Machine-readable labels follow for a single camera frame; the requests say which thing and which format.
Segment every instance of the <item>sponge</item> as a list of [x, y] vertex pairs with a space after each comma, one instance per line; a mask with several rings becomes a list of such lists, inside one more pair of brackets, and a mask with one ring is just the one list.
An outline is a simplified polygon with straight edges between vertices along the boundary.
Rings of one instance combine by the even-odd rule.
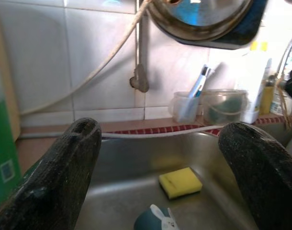
[[190, 168], [160, 175], [159, 181], [169, 199], [195, 193], [202, 188], [202, 183]]

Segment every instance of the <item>green dish soap bottle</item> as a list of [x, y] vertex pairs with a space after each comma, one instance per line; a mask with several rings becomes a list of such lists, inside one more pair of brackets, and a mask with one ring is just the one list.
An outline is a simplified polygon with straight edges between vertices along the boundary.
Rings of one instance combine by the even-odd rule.
[[2, 89], [0, 79], [0, 204], [8, 198], [21, 178]]

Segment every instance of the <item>kitchen sink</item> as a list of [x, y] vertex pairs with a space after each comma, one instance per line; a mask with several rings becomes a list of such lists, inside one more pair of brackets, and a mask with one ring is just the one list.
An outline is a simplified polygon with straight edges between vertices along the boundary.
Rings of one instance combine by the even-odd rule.
[[[283, 145], [292, 138], [283, 124], [259, 127]], [[75, 229], [132, 230], [155, 204], [171, 209], [180, 230], [257, 230], [217, 141], [205, 133], [104, 140]], [[203, 188], [169, 200], [158, 176], [185, 167]]]

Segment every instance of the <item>white plastic bottle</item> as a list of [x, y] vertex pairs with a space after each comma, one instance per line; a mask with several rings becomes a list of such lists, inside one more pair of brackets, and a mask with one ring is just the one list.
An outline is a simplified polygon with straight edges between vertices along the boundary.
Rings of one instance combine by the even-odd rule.
[[266, 78], [269, 76], [271, 58], [267, 55], [267, 42], [253, 42], [250, 52], [243, 57], [242, 73], [239, 73], [235, 89], [247, 92], [247, 106], [241, 122], [252, 124], [259, 115]]
[[[290, 52], [290, 55], [286, 61], [286, 64], [283, 70], [285, 80], [290, 79], [291, 70], [292, 70], [292, 50]], [[290, 115], [292, 112], [292, 98], [286, 92], [283, 92], [283, 97], [285, 99], [288, 115]], [[281, 115], [281, 116], [283, 115], [281, 103], [280, 103], [280, 95], [277, 88], [275, 88], [274, 90], [274, 97], [271, 103], [270, 112], [276, 115]]]

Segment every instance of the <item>bottle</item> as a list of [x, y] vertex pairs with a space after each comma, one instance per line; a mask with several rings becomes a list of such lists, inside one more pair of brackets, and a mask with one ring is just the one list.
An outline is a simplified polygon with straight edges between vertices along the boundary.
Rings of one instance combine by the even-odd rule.
[[235, 89], [247, 92], [247, 106], [241, 114], [240, 121], [252, 124], [259, 115], [259, 108], [265, 87], [266, 78], [269, 76], [271, 58], [267, 55], [267, 42], [253, 42], [250, 52], [243, 58], [242, 72], [236, 80]]
[[0, 204], [21, 178], [15, 144], [0, 80]]
[[[283, 70], [284, 79], [286, 81], [290, 79], [291, 70], [292, 70], [292, 50], [287, 58], [287, 61]], [[292, 112], [292, 98], [285, 91], [283, 91], [283, 97], [286, 103], [287, 114], [290, 115]], [[274, 97], [271, 103], [270, 112], [276, 115], [283, 116], [281, 103], [280, 103], [280, 95], [277, 88], [275, 88], [274, 90]]]

